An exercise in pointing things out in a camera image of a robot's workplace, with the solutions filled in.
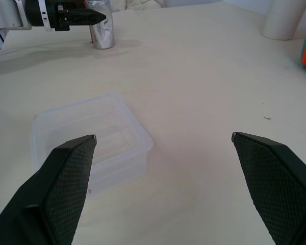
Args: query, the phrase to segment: white cylinder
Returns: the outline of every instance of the white cylinder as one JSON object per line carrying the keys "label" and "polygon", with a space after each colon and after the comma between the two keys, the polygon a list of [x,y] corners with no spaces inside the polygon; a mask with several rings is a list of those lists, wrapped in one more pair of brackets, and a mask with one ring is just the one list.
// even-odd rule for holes
{"label": "white cylinder", "polygon": [[262,35],[277,40],[292,39],[305,9],[306,0],[273,0]]}

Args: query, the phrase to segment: black cable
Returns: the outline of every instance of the black cable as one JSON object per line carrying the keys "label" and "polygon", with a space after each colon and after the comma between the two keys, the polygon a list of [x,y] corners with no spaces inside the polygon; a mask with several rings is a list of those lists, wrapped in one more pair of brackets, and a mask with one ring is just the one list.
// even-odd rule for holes
{"label": "black cable", "polygon": [[5,41],[4,38],[2,37],[1,33],[0,33],[0,39],[1,39],[2,43]]}

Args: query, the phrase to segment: silver can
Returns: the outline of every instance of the silver can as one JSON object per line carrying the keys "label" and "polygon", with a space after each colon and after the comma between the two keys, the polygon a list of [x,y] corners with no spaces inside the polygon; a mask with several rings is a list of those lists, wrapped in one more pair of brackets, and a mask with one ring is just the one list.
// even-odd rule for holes
{"label": "silver can", "polygon": [[100,23],[90,26],[94,48],[98,50],[112,48],[115,45],[115,41],[113,35],[113,21],[110,1],[87,0],[86,6],[87,8],[100,12],[107,17]]}

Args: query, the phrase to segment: wall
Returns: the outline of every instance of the wall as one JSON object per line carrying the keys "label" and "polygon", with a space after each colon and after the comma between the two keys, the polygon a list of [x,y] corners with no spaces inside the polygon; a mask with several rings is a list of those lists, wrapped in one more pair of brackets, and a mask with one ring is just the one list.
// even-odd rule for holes
{"label": "wall", "polygon": [[179,7],[186,5],[209,4],[220,0],[164,0],[166,7]]}
{"label": "wall", "polygon": [[[165,0],[167,7],[178,7],[184,5],[208,4],[219,0]],[[227,3],[248,9],[261,14],[267,14],[272,0],[224,0]],[[306,28],[306,11],[301,19],[300,28]]]}
{"label": "wall", "polygon": [[[272,0],[224,0],[224,1],[261,14],[267,14],[270,4],[272,3]],[[301,19],[299,28],[306,28],[306,11]]]}

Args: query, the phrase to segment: white cloth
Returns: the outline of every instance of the white cloth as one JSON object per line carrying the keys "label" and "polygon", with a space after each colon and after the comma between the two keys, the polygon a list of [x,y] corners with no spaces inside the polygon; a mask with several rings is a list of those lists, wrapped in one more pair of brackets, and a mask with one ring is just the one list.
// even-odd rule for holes
{"label": "white cloth", "polygon": [[163,0],[127,0],[127,9],[159,9],[164,6]]}
{"label": "white cloth", "polygon": [[110,0],[112,12],[126,10],[126,0]]}

